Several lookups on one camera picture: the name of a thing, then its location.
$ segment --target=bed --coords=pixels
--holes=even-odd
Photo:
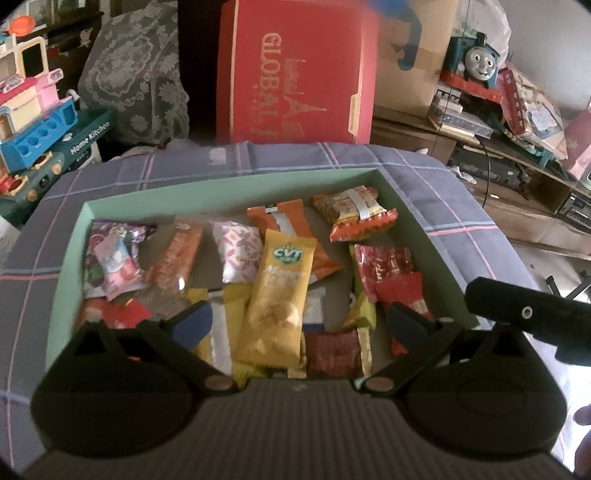
[[[278,171],[370,167],[379,170],[411,209],[462,288],[479,276],[536,288],[503,233],[454,174],[422,154],[373,145],[307,144],[199,147],[173,141],[166,150],[90,166],[62,177],[23,228],[0,271],[0,456],[23,471],[43,452],[29,403],[44,375],[54,291],[72,227],[88,200],[229,176]],[[485,320],[481,328],[489,328]],[[573,466],[585,429],[575,409],[591,399],[588,369],[554,360],[534,345],[569,399],[569,421],[554,449]]]

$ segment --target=black cable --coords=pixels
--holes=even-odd
[[[482,208],[486,206],[486,201],[488,200],[488,190],[491,187],[491,159],[488,156],[488,150],[486,149],[484,143],[480,140],[480,138],[475,137],[478,140],[478,143],[484,150],[484,154],[486,155],[486,161],[488,162],[488,175],[486,176],[486,192],[484,194],[484,201],[482,202]]]

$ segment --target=cvt logo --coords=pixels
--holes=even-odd
[[[273,250],[273,257],[284,265],[301,262],[303,254],[303,250],[292,247],[291,245],[283,245],[282,247],[277,247]]]

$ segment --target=plastic wrapper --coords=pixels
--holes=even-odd
[[[316,195],[313,203],[332,225],[330,240],[343,242],[367,238],[394,224],[398,211],[384,209],[377,198],[377,189],[359,186],[341,193]]]
[[[254,283],[261,263],[258,228],[237,222],[209,222],[223,264],[223,283]]]
[[[324,287],[308,290],[302,317],[302,330],[304,332],[324,332],[323,301],[325,295],[326,289]]]
[[[84,322],[101,320],[108,328],[135,328],[139,322],[149,318],[152,318],[152,312],[134,299],[125,304],[109,303],[105,299],[86,299],[80,309],[74,331]]]
[[[246,213],[261,231],[263,239],[267,229],[291,236],[316,238],[304,214],[304,202],[301,199],[277,203],[270,207],[252,207]],[[318,242],[312,262],[310,283],[321,280],[340,268],[341,266],[330,259],[322,244]]]
[[[413,271],[413,257],[408,248],[354,246],[361,282],[369,301],[376,303],[376,284]]]
[[[116,222],[114,220],[94,220],[90,227],[88,247],[86,248],[84,268],[84,295],[85,298],[104,297],[103,283],[105,273],[94,253],[95,247],[101,243],[109,233],[117,231],[121,235],[124,245],[127,247],[134,264],[139,268],[138,245],[150,238],[157,230],[153,223],[142,222]]]
[[[197,256],[203,228],[182,218],[175,219],[174,236],[160,259],[150,268],[146,282],[167,293],[185,294]]]
[[[353,258],[353,262],[356,264],[355,247],[358,245],[349,245],[349,253]],[[354,327],[365,327],[369,330],[374,330],[377,322],[374,304],[369,301],[369,297],[363,287],[359,268],[353,269],[353,299],[351,302],[351,308],[349,314],[342,325],[343,330],[347,330]]]
[[[316,245],[313,238],[267,231],[237,360],[274,368],[298,367],[302,316]]]
[[[252,284],[248,283],[229,284],[216,291],[207,291],[205,288],[187,291],[187,299],[191,303],[209,301],[213,313],[212,331],[199,343],[194,353],[220,372],[231,375],[240,388],[251,377],[267,375],[264,368],[240,364],[234,360],[251,295]]]
[[[360,378],[371,375],[369,330],[306,333],[308,378]]]
[[[375,284],[375,291],[379,302],[386,311],[392,303],[399,301],[425,318],[432,319],[423,298],[423,276],[420,272],[388,277]],[[395,356],[407,353],[406,348],[395,338],[392,338],[391,350]]]
[[[138,290],[134,298],[152,312],[154,320],[170,320],[191,305],[187,299],[167,293],[157,286]]]
[[[111,231],[93,251],[103,268],[103,291],[108,301],[122,293],[144,288],[145,273],[131,257],[119,232]]]

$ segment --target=orange snack wrapper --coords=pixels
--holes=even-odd
[[[150,268],[148,284],[184,296],[202,234],[201,226],[176,219],[174,237],[158,262]]]
[[[276,206],[272,207],[251,207],[246,211],[246,214],[261,231],[263,239],[265,238],[267,229],[289,236],[317,239],[304,214],[304,202],[302,199],[279,202]],[[314,251],[310,283],[328,277],[328,275],[340,268],[341,266],[328,256],[326,250],[318,242],[318,246]]]
[[[377,201],[378,190],[363,185],[340,193],[324,193],[313,197],[314,207],[332,224],[332,242],[363,240],[372,233],[390,228],[396,209],[386,210]]]

